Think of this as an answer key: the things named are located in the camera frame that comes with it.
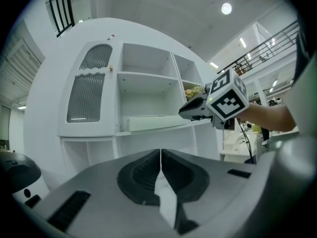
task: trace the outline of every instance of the human arm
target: human arm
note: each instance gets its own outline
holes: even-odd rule
[[[286,106],[266,107],[250,103],[236,118],[275,131],[290,131],[296,124]]]

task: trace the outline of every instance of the ribbed glass panel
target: ribbed glass panel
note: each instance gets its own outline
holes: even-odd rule
[[[105,75],[82,75],[75,78],[71,90],[67,122],[97,122],[100,120],[101,96]]]
[[[112,47],[106,44],[94,46],[85,55],[79,69],[107,67],[112,53]]]

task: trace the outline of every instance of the cabinet door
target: cabinet door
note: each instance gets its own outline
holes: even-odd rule
[[[114,89],[123,42],[88,42],[78,54],[60,101],[58,136],[113,136]]]

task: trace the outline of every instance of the railing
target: railing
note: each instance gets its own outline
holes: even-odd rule
[[[56,7],[57,7],[57,11],[58,11],[58,15],[59,15],[59,19],[60,19],[61,25],[58,24],[58,22],[57,22],[57,19],[56,19],[56,16],[55,16],[55,10],[54,10],[54,7],[53,7],[53,2],[52,2],[52,0],[49,0],[49,1],[50,1],[50,7],[51,7],[53,19],[54,19],[54,22],[55,22],[55,25],[56,25],[56,28],[57,28],[57,31],[58,31],[57,37],[59,37],[59,36],[60,36],[63,32],[65,32],[69,27],[75,25],[74,16],[73,16],[73,11],[72,11],[72,8],[71,8],[71,0],[67,0],[67,11],[68,11],[68,15],[67,15],[67,13],[66,13],[65,1],[64,1],[64,0],[61,0],[62,9],[63,9],[63,15],[62,15],[59,1],[58,1],[58,0],[55,0],[55,1],[56,1]]]
[[[298,30],[299,24],[298,21],[295,21],[229,64],[226,68],[219,71],[218,74],[226,71],[228,68],[232,68],[241,76],[249,70],[254,69],[295,45]]]

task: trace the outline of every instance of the black cable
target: black cable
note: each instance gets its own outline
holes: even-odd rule
[[[252,151],[251,151],[251,144],[250,144],[249,138],[248,138],[248,136],[246,135],[244,129],[241,127],[240,121],[239,121],[238,119],[237,119],[237,121],[238,121],[238,123],[239,123],[239,126],[240,126],[240,128],[241,128],[241,130],[242,130],[242,133],[243,133],[243,135],[244,135],[244,138],[245,138],[245,140],[246,140],[246,143],[247,143],[247,146],[248,146],[248,149],[249,149],[249,154],[250,154],[251,163],[254,164],[254,162],[253,162],[253,157],[252,157]]]

